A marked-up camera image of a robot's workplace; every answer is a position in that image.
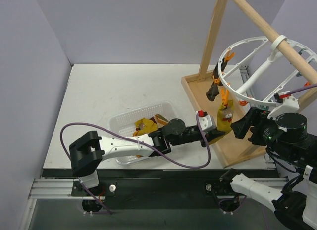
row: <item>white ring frame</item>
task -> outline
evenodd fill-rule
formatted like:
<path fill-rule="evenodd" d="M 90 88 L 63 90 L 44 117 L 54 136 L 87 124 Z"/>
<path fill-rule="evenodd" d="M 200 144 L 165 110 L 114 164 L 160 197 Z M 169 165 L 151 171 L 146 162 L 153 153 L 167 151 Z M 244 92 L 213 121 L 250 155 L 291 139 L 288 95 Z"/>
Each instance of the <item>white ring frame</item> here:
<path fill-rule="evenodd" d="M 286 37 L 278 37 L 277 40 L 285 40 Z M 241 100 L 245 100 L 249 103 L 252 104 L 256 104 L 256 105 L 262 105 L 262 106 L 273 106 L 276 107 L 279 104 L 276 103 L 275 101 L 272 100 L 272 98 L 274 97 L 274 94 L 277 93 L 278 91 L 280 91 L 281 89 L 284 88 L 285 84 L 287 84 L 293 77 L 296 76 L 296 74 L 298 73 L 298 70 L 295 70 L 293 73 L 291 73 L 282 83 L 280 83 L 280 85 L 278 85 L 263 101 L 261 100 L 256 100 L 254 98 L 249 98 L 245 95 L 243 95 L 243 93 L 245 92 L 244 89 L 248 89 L 252 86 L 252 84 L 254 83 L 254 81 L 259 78 L 259 76 L 275 61 L 277 61 L 279 58 L 283 57 L 283 55 L 281 54 L 281 52 L 278 52 L 273 55 L 273 60 L 269 60 L 269 58 L 272 59 L 272 56 L 270 56 L 269 58 L 267 58 L 266 62 L 264 62 L 260 68 L 254 72 L 253 75 L 251 75 L 248 79 L 248 81 L 250 80 L 249 84 L 245 85 L 247 82 L 244 83 L 244 88 L 241 89 L 241 86 L 238 90 L 233 89 L 228 82 L 226 81 L 226 78 L 229 77 L 233 72 L 235 72 L 240 66 L 241 64 L 243 64 L 244 62 L 248 61 L 249 59 L 251 59 L 258 51 L 261 50 L 261 48 L 263 48 L 268 42 L 268 38 L 265 36 L 259 36 L 259 37 L 251 37 L 251 38 L 247 38 L 241 41 L 238 41 L 234 44 L 232 44 L 231 46 L 229 46 L 220 56 L 220 59 L 218 61 L 218 71 L 221 71 L 221 64 L 223 61 L 223 58 L 225 58 L 226 54 L 228 53 L 229 50 L 232 50 L 233 48 L 237 47 L 238 45 L 244 44 L 244 43 L 248 43 L 248 42 L 252 42 L 252 41 L 262 41 L 262 44 L 255 48 L 248 56 L 246 56 L 244 59 L 242 59 L 239 63 L 237 63 L 232 69 L 230 69 L 228 72 L 226 73 L 221 73 L 219 72 L 219 78 L 222 82 L 222 84 L 237 98 L 241 99 Z M 315 62 L 317 61 L 317 55 L 307 46 L 297 42 L 297 41 L 293 41 L 293 40 L 289 40 L 287 39 L 287 42 L 292 46 L 292 47 L 298 47 L 300 49 L 305 49 L 305 52 L 309 54 L 309 57 L 306 59 L 306 62 L 310 62 L 312 59 L 315 60 Z"/>

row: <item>yellow toy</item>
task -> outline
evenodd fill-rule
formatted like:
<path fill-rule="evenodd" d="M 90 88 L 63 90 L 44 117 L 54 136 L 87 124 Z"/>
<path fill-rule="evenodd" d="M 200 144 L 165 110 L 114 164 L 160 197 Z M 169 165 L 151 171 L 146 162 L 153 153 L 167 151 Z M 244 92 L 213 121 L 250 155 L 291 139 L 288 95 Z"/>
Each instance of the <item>yellow toy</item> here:
<path fill-rule="evenodd" d="M 133 136 L 149 134 L 155 130 L 158 130 L 158 126 L 152 120 L 143 118 L 134 123 L 137 127 L 136 132 L 133 133 Z"/>
<path fill-rule="evenodd" d="M 233 100 L 226 99 L 227 104 L 225 105 L 224 102 L 221 104 L 218 113 L 217 113 L 217 129 L 219 131 L 225 132 L 223 136 L 220 136 L 213 141 L 209 142 L 209 144 L 214 144 L 218 142 L 220 139 L 222 139 L 225 135 L 231 132 L 231 124 L 232 124 L 232 118 L 233 118 Z"/>

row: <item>black base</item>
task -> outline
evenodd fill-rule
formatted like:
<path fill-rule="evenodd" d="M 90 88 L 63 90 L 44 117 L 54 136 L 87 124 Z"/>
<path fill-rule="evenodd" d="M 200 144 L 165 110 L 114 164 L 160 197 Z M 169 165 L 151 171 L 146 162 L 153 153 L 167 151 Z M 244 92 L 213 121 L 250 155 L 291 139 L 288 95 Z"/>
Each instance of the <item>black base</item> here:
<path fill-rule="evenodd" d="M 106 192 L 110 209 L 209 209 L 218 208 L 207 184 L 219 186 L 219 178 L 228 170 L 98 170 L 100 186 Z M 276 170 L 239 170 L 250 178 L 277 178 Z M 43 170 L 43 177 L 71 178 L 71 170 Z M 116 186 L 115 192 L 109 186 Z M 230 188 L 215 188 L 217 195 L 233 195 Z M 72 196 L 87 196 L 73 188 Z"/>

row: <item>red button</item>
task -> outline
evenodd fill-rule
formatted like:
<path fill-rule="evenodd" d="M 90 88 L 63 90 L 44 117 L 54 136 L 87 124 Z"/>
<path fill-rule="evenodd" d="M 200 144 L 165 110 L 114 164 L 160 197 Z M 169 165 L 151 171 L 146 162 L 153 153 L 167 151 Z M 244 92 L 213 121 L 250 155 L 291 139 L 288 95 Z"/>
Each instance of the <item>red button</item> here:
<path fill-rule="evenodd" d="M 198 111 L 198 116 L 199 117 L 203 117 L 204 116 L 204 112 L 202 110 Z"/>

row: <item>wooden base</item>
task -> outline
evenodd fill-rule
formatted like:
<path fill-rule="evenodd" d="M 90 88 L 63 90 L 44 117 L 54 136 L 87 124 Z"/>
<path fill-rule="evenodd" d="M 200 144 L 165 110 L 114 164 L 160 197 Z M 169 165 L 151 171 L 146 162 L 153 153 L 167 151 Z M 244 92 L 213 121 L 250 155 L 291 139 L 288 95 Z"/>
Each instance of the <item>wooden base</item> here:
<path fill-rule="evenodd" d="M 207 72 L 205 79 L 201 82 L 197 82 L 198 74 L 182 77 L 182 85 L 194 109 L 206 111 L 216 120 L 222 101 L 220 95 L 213 102 L 206 98 L 206 92 L 212 84 L 211 75 L 212 71 Z M 240 120 L 244 115 L 245 112 L 234 99 L 233 122 Z M 254 146 L 247 140 L 250 136 L 251 132 L 248 132 L 244 140 L 236 139 L 231 131 L 212 146 L 223 167 L 266 154 L 265 147 Z"/>

